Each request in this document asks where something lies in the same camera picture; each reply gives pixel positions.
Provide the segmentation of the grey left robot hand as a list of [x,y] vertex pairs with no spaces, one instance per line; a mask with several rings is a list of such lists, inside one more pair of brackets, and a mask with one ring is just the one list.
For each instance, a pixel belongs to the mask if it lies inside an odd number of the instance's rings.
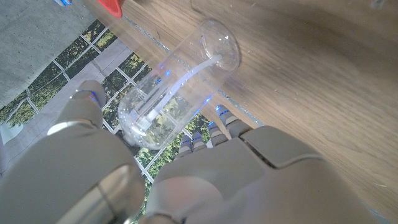
[[100,128],[105,94],[83,82],[46,137],[1,181],[2,223],[379,223],[319,153],[291,135],[223,117],[212,147],[186,138],[150,190],[131,151]]

